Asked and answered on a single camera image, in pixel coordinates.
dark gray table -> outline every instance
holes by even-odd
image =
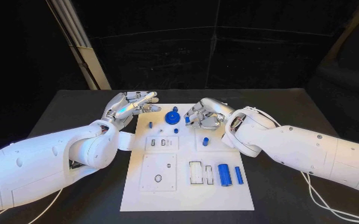
[[[59,91],[30,136],[87,125],[100,117],[103,107],[118,92]],[[196,103],[211,97],[234,109],[245,106],[259,108],[281,124],[335,136],[302,89],[157,92],[160,103]],[[134,132],[135,122],[136,119],[123,131]],[[242,155],[255,211],[119,212],[128,161],[129,152],[118,150],[109,166],[63,189],[36,223],[347,223],[311,202],[299,172],[275,163],[263,152],[256,158]],[[321,178],[311,178],[328,205],[357,215],[359,191]],[[0,223],[27,223],[54,195],[7,210],[0,215]]]

